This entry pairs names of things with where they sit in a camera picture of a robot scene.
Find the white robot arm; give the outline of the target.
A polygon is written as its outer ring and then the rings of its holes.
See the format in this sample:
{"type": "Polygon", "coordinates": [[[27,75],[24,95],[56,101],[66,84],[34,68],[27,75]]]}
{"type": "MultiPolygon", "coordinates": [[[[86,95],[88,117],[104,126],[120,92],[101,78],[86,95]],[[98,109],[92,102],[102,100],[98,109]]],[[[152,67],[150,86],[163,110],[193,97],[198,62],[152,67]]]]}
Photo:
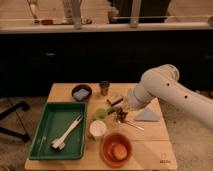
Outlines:
{"type": "Polygon", "coordinates": [[[160,98],[190,113],[213,130],[213,100],[181,85],[178,82],[179,77],[179,70],[171,64],[145,71],[140,82],[128,90],[128,107],[139,110],[146,107],[154,98],[160,98]]]}

